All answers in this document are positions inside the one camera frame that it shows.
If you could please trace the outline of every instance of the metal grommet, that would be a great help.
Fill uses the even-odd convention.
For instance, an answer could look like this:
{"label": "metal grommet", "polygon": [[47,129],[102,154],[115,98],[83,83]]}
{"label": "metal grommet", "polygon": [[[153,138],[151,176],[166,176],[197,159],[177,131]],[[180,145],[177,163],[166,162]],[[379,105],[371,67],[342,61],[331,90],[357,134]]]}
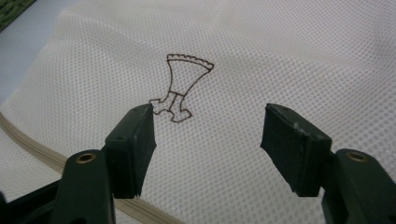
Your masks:
{"label": "metal grommet", "polygon": [[367,157],[364,154],[359,153],[359,152],[350,151],[346,155],[353,161],[357,161],[357,162],[367,162],[368,161]]}
{"label": "metal grommet", "polygon": [[93,161],[96,158],[96,155],[93,153],[85,153],[76,158],[76,163],[84,164],[90,161]]}

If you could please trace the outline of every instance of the embroidered design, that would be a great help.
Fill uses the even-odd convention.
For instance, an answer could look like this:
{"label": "embroidered design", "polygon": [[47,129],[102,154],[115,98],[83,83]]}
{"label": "embroidered design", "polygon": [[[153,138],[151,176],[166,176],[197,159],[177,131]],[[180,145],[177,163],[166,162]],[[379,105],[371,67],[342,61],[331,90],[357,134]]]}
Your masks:
{"label": "embroidered design", "polygon": [[154,114],[160,115],[163,111],[172,114],[172,121],[180,123],[192,117],[189,109],[183,108],[183,102],[189,91],[202,77],[209,74],[215,67],[213,63],[184,54],[168,54],[166,62],[170,71],[170,85],[166,97],[151,99]]}

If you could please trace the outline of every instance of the stabilizer fabric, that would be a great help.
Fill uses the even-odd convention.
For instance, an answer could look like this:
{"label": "stabilizer fabric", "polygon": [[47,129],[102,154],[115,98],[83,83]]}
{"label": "stabilizer fabric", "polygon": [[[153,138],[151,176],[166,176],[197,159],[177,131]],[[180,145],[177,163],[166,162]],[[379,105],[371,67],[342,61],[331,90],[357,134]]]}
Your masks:
{"label": "stabilizer fabric", "polygon": [[396,179],[395,1],[83,0],[1,113],[65,156],[154,105],[141,200],[186,223],[323,223],[260,148],[284,105]]}

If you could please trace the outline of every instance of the black thread outline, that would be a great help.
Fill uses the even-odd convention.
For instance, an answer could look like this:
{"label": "black thread outline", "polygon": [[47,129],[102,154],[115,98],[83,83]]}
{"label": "black thread outline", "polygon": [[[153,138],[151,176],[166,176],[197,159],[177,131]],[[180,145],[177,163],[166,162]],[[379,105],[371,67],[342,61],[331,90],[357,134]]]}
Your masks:
{"label": "black thread outline", "polygon": [[[198,65],[201,65],[201,66],[205,67],[205,68],[207,69],[207,72],[206,72],[206,73],[203,73],[200,77],[198,77],[198,78],[192,83],[192,85],[190,85],[190,87],[187,89],[187,91],[186,91],[185,94],[181,94],[181,93],[178,93],[178,92],[175,92],[175,91],[171,91],[172,85],[174,84],[173,70],[172,70],[172,66],[171,66],[171,64],[170,64],[170,62],[172,62],[172,61],[182,61],[182,62],[187,62],[187,63],[195,63],[195,64],[198,64]],[[193,117],[193,114],[190,112],[189,109],[187,109],[187,108],[182,108],[183,102],[184,102],[184,100],[186,99],[186,96],[189,94],[189,91],[192,89],[192,87],[195,86],[195,84],[196,84],[199,80],[201,80],[202,77],[204,77],[204,76],[206,76],[207,74],[209,74],[209,73],[215,68],[215,65],[214,65],[213,63],[208,62],[207,60],[203,60],[203,59],[200,59],[200,58],[197,58],[197,57],[194,57],[194,56],[191,56],[191,55],[186,55],[186,54],[168,54],[168,55],[166,55],[166,62],[168,63],[168,67],[169,67],[169,70],[170,70],[170,73],[171,73],[171,76],[170,76],[170,77],[171,77],[171,83],[170,83],[170,85],[169,85],[168,93],[166,93],[166,97],[163,99],[163,101],[161,100],[161,98],[156,98],[156,99],[150,99],[148,102],[151,103],[152,101],[158,101],[159,104],[161,104],[161,103],[165,102],[165,101],[168,99],[170,93],[173,93],[173,94],[175,95],[175,98],[173,99],[173,101],[172,101],[172,103],[170,104],[169,108],[168,108],[168,109],[163,109],[163,110],[161,110],[161,111],[158,112],[158,113],[155,113],[155,112],[153,112],[153,113],[154,113],[155,115],[160,115],[163,111],[167,111],[167,112],[169,112],[169,113],[172,114],[172,118],[171,118],[171,121],[172,121],[172,122],[174,122],[174,123],[180,123],[180,122],[182,122],[182,121],[184,121],[184,120],[186,120],[186,119],[189,119],[189,118],[192,118],[192,117]],[[176,98],[177,98],[178,96],[181,96],[181,97],[182,97],[182,99],[181,99],[181,101],[180,101],[180,104],[179,104],[179,107],[178,107],[178,112],[179,112],[179,113],[182,113],[183,111],[187,111],[187,112],[189,113],[189,116],[186,117],[186,118],[184,118],[184,119],[181,119],[181,120],[179,120],[179,121],[175,121],[175,116],[176,116],[176,115],[175,115],[174,112],[172,112],[171,109],[172,109],[172,107],[173,107],[173,105],[174,105],[174,103],[175,103],[175,100],[176,100]]]}

